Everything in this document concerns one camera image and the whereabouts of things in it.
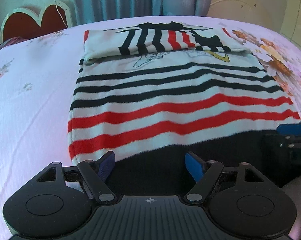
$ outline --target black fabric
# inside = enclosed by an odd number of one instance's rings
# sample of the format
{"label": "black fabric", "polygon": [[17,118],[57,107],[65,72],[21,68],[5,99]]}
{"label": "black fabric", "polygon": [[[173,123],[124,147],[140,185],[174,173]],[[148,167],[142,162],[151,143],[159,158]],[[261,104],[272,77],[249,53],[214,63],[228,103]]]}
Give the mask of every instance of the black fabric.
{"label": "black fabric", "polygon": [[167,146],[143,152],[116,162],[106,180],[106,185],[117,195],[182,195],[195,181],[185,167],[185,154],[194,152],[203,160],[216,160],[224,166],[237,167],[248,162],[274,182],[283,187],[301,176],[301,169],[283,170],[277,163],[270,163],[262,138],[274,130],[249,131],[225,138],[218,138],[189,146]]}

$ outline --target orange flower print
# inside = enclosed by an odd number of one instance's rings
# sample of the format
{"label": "orange flower print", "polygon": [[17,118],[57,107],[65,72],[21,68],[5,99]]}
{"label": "orange flower print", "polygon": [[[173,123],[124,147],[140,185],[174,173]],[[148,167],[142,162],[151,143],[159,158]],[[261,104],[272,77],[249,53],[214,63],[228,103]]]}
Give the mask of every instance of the orange flower print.
{"label": "orange flower print", "polygon": [[290,96],[293,97],[293,94],[290,92],[290,87],[287,82],[283,81],[278,74],[274,77],[274,79],[278,82],[280,87]]}
{"label": "orange flower print", "polygon": [[254,37],[253,35],[246,33],[244,31],[237,31],[237,30],[232,30],[232,32],[240,39],[249,41],[253,44],[255,44],[256,46],[260,47],[260,43],[257,41],[257,38]]}
{"label": "orange flower print", "polygon": [[268,62],[268,64],[276,70],[277,73],[282,73],[283,75],[290,77],[292,75],[292,71],[289,70],[281,61],[275,58],[273,55],[270,55],[272,61]]}
{"label": "orange flower print", "polygon": [[261,38],[261,41],[264,42],[266,46],[272,47],[273,49],[279,49],[279,47],[277,47],[272,41],[269,41],[265,38]]}

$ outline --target screw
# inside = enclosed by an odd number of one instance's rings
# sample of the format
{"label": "screw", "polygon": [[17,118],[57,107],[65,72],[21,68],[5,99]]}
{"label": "screw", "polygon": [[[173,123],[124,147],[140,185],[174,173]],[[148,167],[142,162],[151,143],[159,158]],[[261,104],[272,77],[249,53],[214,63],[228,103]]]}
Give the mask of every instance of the screw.
{"label": "screw", "polygon": [[188,194],[186,198],[190,202],[198,202],[202,199],[202,196],[200,194],[192,193],[192,194]]}
{"label": "screw", "polygon": [[100,201],[104,201],[104,202],[108,202],[108,201],[112,201],[115,197],[112,194],[101,194],[99,197]]}

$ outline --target red stripe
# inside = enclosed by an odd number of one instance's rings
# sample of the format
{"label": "red stripe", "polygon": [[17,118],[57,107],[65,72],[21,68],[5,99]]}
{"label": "red stripe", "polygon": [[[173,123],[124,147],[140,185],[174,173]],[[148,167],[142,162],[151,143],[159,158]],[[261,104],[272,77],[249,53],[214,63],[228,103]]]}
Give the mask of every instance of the red stripe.
{"label": "red stripe", "polygon": [[87,38],[88,38],[88,33],[89,33],[89,31],[85,31],[85,33],[84,33],[84,43],[85,43],[85,41],[86,41]]}
{"label": "red stripe", "polygon": [[180,44],[176,41],[176,32],[175,31],[169,31],[169,39],[168,42],[170,45],[172,45],[173,50],[181,49],[182,47]]}
{"label": "red stripe", "polygon": [[120,124],[134,119],[143,118],[158,112],[171,112],[177,114],[188,114],[200,109],[213,107],[221,102],[227,102],[235,106],[280,106],[284,103],[292,105],[290,98],[279,97],[276,99],[260,99],[250,97],[229,97],[223,94],[216,94],[208,99],[192,103],[159,103],[128,113],[104,112],[92,117],[73,118],[68,122],[68,132],[76,128],[89,128],[103,122]]}
{"label": "red stripe", "polygon": [[127,131],[121,134],[101,134],[93,139],[75,141],[69,146],[69,153],[73,159],[75,155],[92,153],[101,149],[114,149],[133,141],[145,140],[166,132],[173,132],[179,135],[186,135],[199,130],[218,127],[227,123],[248,119],[248,120],[272,120],[281,121],[288,117],[299,119],[298,113],[286,110],[283,113],[247,113],[241,111],[226,111],[216,116],[202,118],[186,124],[178,124],[170,121],[158,122],[148,127]]}
{"label": "red stripe", "polygon": [[196,47],[194,43],[190,42],[190,36],[187,33],[182,33],[183,35],[183,42],[185,42],[188,47]]}
{"label": "red stripe", "polygon": [[222,28],[222,29],[228,36],[230,36],[230,34],[227,32],[227,30],[225,28]]}

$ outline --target black stripe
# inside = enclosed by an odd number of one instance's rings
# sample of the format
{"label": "black stripe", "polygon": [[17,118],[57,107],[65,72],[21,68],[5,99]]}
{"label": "black stripe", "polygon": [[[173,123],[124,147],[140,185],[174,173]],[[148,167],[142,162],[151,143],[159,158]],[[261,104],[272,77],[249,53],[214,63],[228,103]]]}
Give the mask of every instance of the black stripe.
{"label": "black stripe", "polygon": [[160,43],[160,40],[162,38],[162,30],[155,29],[155,34],[153,38],[153,45],[156,48],[157,52],[165,52],[165,47]]}
{"label": "black stripe", "polygon": [[260,71],[267,72],[266,70],[259,69],[258,67],[236,67],[236,66],[227,66],[227,65],[219,65],[219,64],[189,62],[185,65],[143,69],[143,70],[137,70],[137,71],[132,71],[132,72],[128,72],[128,73],[90,75],[90,76],[78,78],[76,81],[76,84],[80,83],[80,82],[86,82],[86,81],[124,79],[124,78],[133,77],[133,76],[139,76],[139,75],[166,73],[166,72],[171,72],[171,71],[176,71],[176,70],[181,70],[181,69],[188,69],[188,68],[191,68],[192,66],[204,66],[204,67],[215,68],[215,69],[240,70],[240,71],[245,71],[245,72],[249,72],[249,73],[258,73]]}
{"label": "black stripe", "polygon": [[118,84],[114,86],[85,86],[85,87],[78,87],[75,89],[74,94],[77,93],[100,93],[100,92],[108,92],[112,91],[114,89],[125,89],[125,88],[133,88],[133,87],[139,87],[139,86],[146,86],[146,85],[162,85],[167,84],[171,82],[177,82],[177,81],[183,81],[183,80],[191,80],[199,78],[206,74],[215,74],[222,77],[232,77],[232,78],[240,78],[244,80],[250,80],[250,81],[260,81],[260,82],[268,82],[270,80],[274,80],[271,76],[264,76],[262,78],[254,77],[254,76],[241,76],[241,75],[235,75],[235,74],[229,74],[229,73],[221,73],[216,72],[211,69],[199,69],[195,71],[194,73],[188,73],[183,74],[179,76],[173,76],[173,77],[167,77],[162,79],[144,79],[144,80],[138,80],[133,82],[127,82],[123,84]]}
{"label": "black stripe", "polygon": [[148,29],[142,29],[141,34],[140,34],[137,44],[136,44],[136,46],[138,48],[138,53],[140,55],[148,53],[148,50],[146,49],[146,45],[145,45],[147,35],[148,35]]}
{"label": "black stripe", "polygon": [[154,90],[149,92],[144,92],[140,94],[132,94],[132,95],[112,95],[102,99],[96,100],[75,100],[71,106],[70,110],[74,108],[86,108],[86,107],[96,107],[102,106],[107,103],[133,103],[133,102],[140,102],[143,100],[147,100],[154,97],[159,96],[178,96],[178,95],[189,95],[194,93],[201,93],[211,87],[222,87],[222,88],[232,88],[235,90],[248,90],[248,91],[255,91],[261,92],[266,91],[268,93],[274,93],[276,91],[283,91],[280,86],[272,86],[269,88],[265,88],[258,85],[245,85],[239,83],[228,83],[226,81],[220,81],[211,79],[206,82],[201,83],[197,86],[187,86],[187,87],[180,87],[180,88],[170,88],[170,89],[161,89],[161,90]]}
{"label": "black stripe", "polygon": [[118,47],[121,55],[130,55],[128,47],[132,42],[133,37],[135,36],[135,31],[136,30],[130,30],[123,45],[121,47]]}

